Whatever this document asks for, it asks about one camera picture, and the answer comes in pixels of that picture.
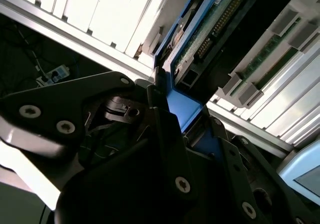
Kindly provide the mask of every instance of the black plastic part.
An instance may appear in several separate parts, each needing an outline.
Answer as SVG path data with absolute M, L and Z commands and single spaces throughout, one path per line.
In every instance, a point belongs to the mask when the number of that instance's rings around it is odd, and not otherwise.
M 146 91 L 150 108 L 138 143 L 74 176 L 59 197 L 56 223 L 168 223 L 194 205 L 198 191 L 178 119 L 160 108 L 163 100 L 155 87 Z M 189 182 L 190 192 L 177 188 L 179 176 Z
M 167 75 L 165 70 L 159 66 L 155 67 L 152 75 L 149 78 L 149 81 L 157 86 L 158 90 L 163 93 L 167 92 Z
M 186 6 L 185 11 L 181 14 L 180 20 L 183 19 L 184 17 L 186 17 L 186 15 L 188 14 L 188 12 L 193 9 L 193 12 L 195 13 L 199 7 L 201 6 L 201 3 L 203 2 L 203 0 L 190 0 Z M 186 29 L 188 27 L 188 24 L 184 23 L 184 29 Z M 177 30 L 179 29 L 179 22 L 175 25 L 174 29 L 175 31 L 172 31 L 171 35 L 169 35 L 166 39 L 165 43 L 163 44 L 163 48 L 161 49 L 161 51 L 158 53 L 158 55 L 156 56 L 157 61 L 155 62 L 156 67 L 162 67 L 165 59 L 170 55 L 172 48 L 169 48 L 170 44 L 173 41 L 173 38 L 175 37 L 175 34 L 177 33 Z
M 99 147 L 102 136 L 103 136 L 103 132 L 100 130 L 97 134 L 96 140 L 91 145 L 90 152 L 85 160 L 86 161 L 84 164 L 85 166 L 90 166 L 90 164 L 95 156 L 95 152 Z
M 72 156 L 85 135 L 84 124 L 88 118 L 87 113 L 83 112 L 85 105 L 95 102 L 98 107 L 108 98 L 125 94 L 134 88 L 134 83 L 124 74 L 108 72 L 7 95 L 0 100 L 0 114 L 14 126 L 44 136 L 52 140 L 52 145 L 62 147 L 57 148 L 59 152 L 52 156 L 56 158 L 66 154 Z M 22 117 L 19 109 L 23 105 L 37 106 L 41 110 L 41 115 L 34 119 Z M 75 131 L 71 134 L 58 132 L 56 124 L 61 120 L 73 123 Z M 21 147 L 19 143 L 8 144 L 33 153 L 36 149 L 34 146 L 36 143 L 30 143 L 30 148 Z
M 231 142 L 239 148 L 241 155 L 252 167 L 246 171 L 252 191 L 262 189 L 272 203 L 271 211 L 262 208 L 269 221 L 273 221 L 274 224 L 296 223 L 296 218 L 299 218 L 305 224 L 319 223 L 250 141 L 242 136 L 235 136 Z
M 218 138 L 218 143 L 219 147 L 214 152 L 214 158 L 221 167 L 221 175 L 225 177 L 225 185 L 228 187 L 226 193 L 230 207 L 233 208 L 233 215 L 238 216 L 240 223 L 268 223 L 255 202 L 237 147 L 221 138 Z M 256 213 L 255 218 L 245 213 L 244 202 L 253 207 Z

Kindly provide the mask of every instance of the cable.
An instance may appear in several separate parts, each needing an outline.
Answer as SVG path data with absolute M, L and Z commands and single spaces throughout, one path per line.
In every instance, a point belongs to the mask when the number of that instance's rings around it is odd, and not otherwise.
M 96 150 L 98 149 L 99 147 L 99 141 L 101 140 L 102 136 L 103 136 L 103 132 L 104 130 L 99 130 L 98 131 L 98 134 L 96 136 L 96 139 L 94 140 L 94 142 L 92 143 L 91 145 L 91 149 L 90 149 L 90 152 L 86 158 L 86 165 L 87 166 L 90 166 L 91 165 L 91 162 L 92 162 L 92 159 L 94 157 L 94 154 L 96 153 Z
M 3 97 L 8 94 L 8 88 L 2 78 L 0 78 L 0 83 L 3 85 L 3 89 L 1 90 L 0 97 Z
M 16 91 L 20 91 L 20 90 L 19 90 L 19 86 L 20 86 L 22 83 L 24 83 L 26 80 L 35 81 L 38 85 L 40 85 L 41 87 L 43 87 L 43 84 L 42 84 L 40 81 L 38 81 L 37 79 L 35 79 L 35 78 L 33 78 L 33 77 L 26 77 L 26 78 L 20 80 L 19 83 L 16 84 L 16 86 L 15 86 L 15 88 L 14 88 L 14 91 L 15 91 L 15 92 L 16 92 Z
M 6 33 L 6 32 L 4 32 L 4 30 L 11 31 L 11 32 L 13 32 L 14 34 L 17 34 L 17 30 L 12 30 L 12 29 L 10 29 L 10 28 L 8 28 L 8 27 L 5 27 L 5 26 L 1 26 L 1 28 L 0 28 L 0 33 L 2 34 L 3 39 L 4 39 L 8 44 L 10 44 L 11 46 L 16 47 L 16 48 L 26 48 L 26 49 L 30 49 L 30 46 L 38 45 L 39 43 L 42 42 L 42 40 L 37 40 L 37 41 L 35 41 L 34 43 L 30 43 L 30 42 L 29 42 L 29 47 L 28 47 L 28 46 L 25 44 L 25 42 L 23 42 L 23 43 L 16 43 L 15 41 L 12 41 L 12 38 L 7 38 L 6 35 L 4 34 L 4 33 Z M 31 36 L 33 36 L 33 35 L 35 35 L 35 33 L 32 33 L 32 34 L 30 34 L 30 35 L 27 35 L 27 36 L 25 37 L 25 39 L 27 39 L 27 38 L 29 38 L 29 37 L 31 37 Z
M 109 146 L 109 145 L 104 145 L 105 147 L 108 147 L 108 148 L 110 148 L 110 149 L 113 149 L 113 150 L 116 150 L 116 151 L 119 151 L 117 148 L 114 148 L 114 147 L 112 147 L 112 146 Z
M 84 149 L 87 149 L 87 150 L 91 150 L 89 147 L 85 147 L 83 145 L 80 146 L 81 148 L 84 148 Z M 105 156 L 101 156 L 101 155 L 98 155 L 97 153 L 94 153 L 97 157 L 100 157 L 102 159 L 105 159 L 106 157 Z
M 26 38 L 24 37 L 24 35 L 23 35 L 23 34 L 21 33 L 21 31 L 19 30 L 18 26 L 17 26 L 16 24 L 14 24 L 14 26 L 15 26 L 15 28 L 17 29 L 17 31 L 18 31 L 18 33 L 20 34 L 20 36 L 21 36 L 21 37 L 23 38 L 23 40 L 25 41 L 25 43 L 29 46 L 28 40 L 26 40 Z M 36 53 L 34 52 L 33 49 L 30 49 L 30 51 L 32 52 L 33 56 L 35 57 L 36 63 L 37 63 L 37 65 L 38 65 L 40 71 L 42 72 L 42 74 L 43 74 L 45 77 L 47 77 L 47 74 L 43 71 L 43 69 L 42 69 L 42 67 L 41 67 L 41 65 L 40 65 L 40 62 L 39 62 L 39 59 L 38 59 L 37 56 L 36 56 Z
M 39 224 L 41 224 L 41 222 L 42 222 L 43 215 L 44 215 L 44 213 L 45 213 L 44 211 L 45 211 L 46 207 L 47 207 L 47 205 L 44 205 L 44 208 L 43 208 L 42 213 L 41 213 L 41 216 L 40 216 Z

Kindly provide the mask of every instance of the white power strip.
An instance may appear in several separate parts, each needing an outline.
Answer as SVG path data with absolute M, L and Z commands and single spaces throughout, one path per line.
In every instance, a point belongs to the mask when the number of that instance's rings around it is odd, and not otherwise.
M 57 83 L 59 80 L 62 80 L 64 78 L 68 77 L 70 75 L 70 71 L 69 71 L 69 68 L 67 66 L 60 65 L 59 67 L 51 70 L 50 72 L 47 72 L 46 75 L 48 77 L 48 80 L 46 82 L 43 81 L 42 77 L 38 77 L 36 80 L 39 81 L 44 86 L 53 85 L 53 84 Z

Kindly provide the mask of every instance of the green circuit board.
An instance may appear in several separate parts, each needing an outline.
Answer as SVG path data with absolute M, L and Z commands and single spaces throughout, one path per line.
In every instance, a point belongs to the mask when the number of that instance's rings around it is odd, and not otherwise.
M 283 66 L 298 52 L 297 49 L 291 47 L 281 59 L 266 72 L 266 74 L 256 83 L 256 87 L 262 89 L 275 76 Z
M 294 29 L 294 27 L 300 22 L 301 18 L 297 18 L 296 21 L 287 29 L 282 35 L 273 35 L 259 53 L 250 61 L 248 66 L 241 71 L 240 75 L 242 81 L 238 86 L 231 92 L 231 96 L 237 92 L 237 90 L 246 82 L 246 80 L 256 71 L 262 63 L 267 59 L 268 56 L 279 46 L 279 44 L 286 38 L 286 36 Z
M 215 0 L 215 3 L 211 6 L 207 15 L 200 23 L 200 26 L 177 59 L 175 69 L 178 69 L 201 49 L 208 49 L 211 44 L 208 40 L 208 35 L 211 34 L 213 28 L 217 26 L 218 21 L 221 20 L 222 15 L 226 13 L 226 9 L 230 6 L 232 1 L 233 0 Z

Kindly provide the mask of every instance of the blue metal plate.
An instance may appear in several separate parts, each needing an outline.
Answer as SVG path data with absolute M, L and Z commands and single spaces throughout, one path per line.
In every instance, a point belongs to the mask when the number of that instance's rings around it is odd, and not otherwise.
M 184 10 L 182 11 L 179 18 L 176 20 L 175 24 L 172 26 L 170 31 L 168 32 L 166 38 L 162 42 L 161 46 L 158 48 L 158 51 L 154 55 L 154 67 L 156 66 L 156 60 L 160 53 L 162 53 L 163 48 L 168 45 L 173 32 L 178 26 L 179 19 L 183 16 L 183 14 L 187 11 L 187 7 L 191 0 L 188 0 L 185 5 Z M 171 113 L 175 114 L 179 120 L 181 131 L 185 131 L 187 127 L 191 124 L 191 122 L 196 118 L 196 116 L 200 113 L 202 109 L 202 104 L 196 100 L 193 100 L 188 95 L 181 93 L 179 90 L 175 88 L 174 82 L 174 64 L 181 54 L 182 50 L 188 43 L 189 39 L 192 37 L 194 32 L 196 31 L 198 25 L 201 20 L 205 17 L 207 11 L 210 9 L 211 5 L 215 2 L 215 0 L 204 0 L 201 4 L 199 10 L 195 14 L 194 18 L 190 22 L 187 27 L 184 35 L 180 39 L 179 43 L 172 51 L 168 59 L 163 65 L 164 70 L 167 73 L 167 101 L 169 104 L 169 109 Z

